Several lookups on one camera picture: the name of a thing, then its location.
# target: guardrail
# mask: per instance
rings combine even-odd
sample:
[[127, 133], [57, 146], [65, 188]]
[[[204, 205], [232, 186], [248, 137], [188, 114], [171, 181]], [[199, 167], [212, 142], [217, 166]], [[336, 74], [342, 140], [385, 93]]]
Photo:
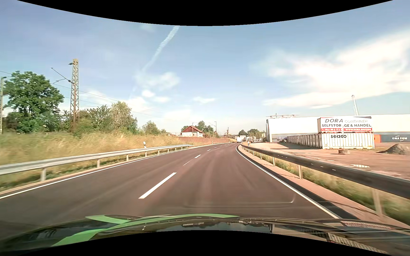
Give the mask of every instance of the guardrail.
[[160, 151], [164, 149], [167, 149], [167, 152], [169, 152], [169, 149], [171, 148], [175, 148], [175, 151], [176, 151], [177, 148], [183, 149], [184, 147], [186, 148], [194, 147], [194, 145], [182, 144], [182, 145], [162, 146], [162, 147], [153, 147], [153, 148], [136, 148], [136, 149], [113, 151], [113, 152], [104, 152], [104, 153], [87, 154], [87, 155], [79, 155], [79, 156], [69, 156], [69, 157], [62, 157], [62, 158], [38, 160], [38, 161], [32, 161], [32, 162], [0, 165], [0, 176], [5, 175], [5, 174], [12, 174], [12, 173], [42, 169], [41, 181], [44, 181], [46, 179], [48, 167], [78, 163], [78, 162], [89, 161], [89, 160], [97, 160], [98, 161], [97, 167], [99, 168], [101, 165], [102, 158], [126, 155], [126, 161], [129, 161], [129, 154], [145, 152], [145, 157], [146, 157], [147, 152], [149, 151], [157, 150], [158, 154], [160, 154]]
[[373, 188], [374, 206], [376, 208], [376, 213], [379, 216], [382, 216], [383, 212], [378, 190], [410, 200], [410, 180], [408, 179], [386, 176], [350, 167], [329, 164], [327, 162], [321, 162], [317, 160], [310, 160], [290, 154], [282, 154], [278, 152], [254, 148], [243, 144], [240, 145], [242, 146], [242, 148], [246, 148], [249, 153], [250, 151], [252, 151], [253, 155], [254, 152], [258, 152], [261, 159], [262, 155], [271, 156], [273, 158], [273, 166], [275, 166], [275, 158], [296, 164], [298, 168], [299, 178], [303, 178], [301, 166], [305, 166], [319, 172], [327, 173]]

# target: red roof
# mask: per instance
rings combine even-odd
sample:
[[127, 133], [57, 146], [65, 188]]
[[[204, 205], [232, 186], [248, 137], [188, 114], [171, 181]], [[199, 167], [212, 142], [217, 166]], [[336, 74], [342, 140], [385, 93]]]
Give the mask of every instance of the red roof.
[[200, 132], [200, 133], [204, 133], [203, 131], [201, 131], [200, 129], [198, 129], [195, 126], [189, 125], [186, 129], [184, 129], [183, 131], [181, 131], [182, 133], [191, 133], [191, 132]]

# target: orange container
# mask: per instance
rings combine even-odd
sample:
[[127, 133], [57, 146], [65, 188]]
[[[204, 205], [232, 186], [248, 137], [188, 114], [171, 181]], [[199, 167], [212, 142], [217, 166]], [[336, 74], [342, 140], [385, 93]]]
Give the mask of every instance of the orange container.
[[380, 134], [374, 134], [374, 143], [380, 143]]

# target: house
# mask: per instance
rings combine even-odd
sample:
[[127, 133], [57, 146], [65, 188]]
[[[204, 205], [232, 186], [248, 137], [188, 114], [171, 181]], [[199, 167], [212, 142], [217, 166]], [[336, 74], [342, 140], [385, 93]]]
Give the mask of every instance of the house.
[[181, 131], [182, 137], [204, 137], [204, 132], [195, 126], [189, 125], [186, 129]]

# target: brick wall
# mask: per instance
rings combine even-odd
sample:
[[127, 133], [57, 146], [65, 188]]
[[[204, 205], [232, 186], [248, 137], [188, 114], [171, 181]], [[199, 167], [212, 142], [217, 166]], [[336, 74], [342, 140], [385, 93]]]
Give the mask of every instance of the brick wall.
[[229, 142], [229, 139], [226, 138], [206, 138], [206, 137], [177, 137], [181, 141], [183, 141], [185, 144], [191, 144], [191, 142], [203, 142], [205, 144], [211, 144], [213, 143], [226, 143]]

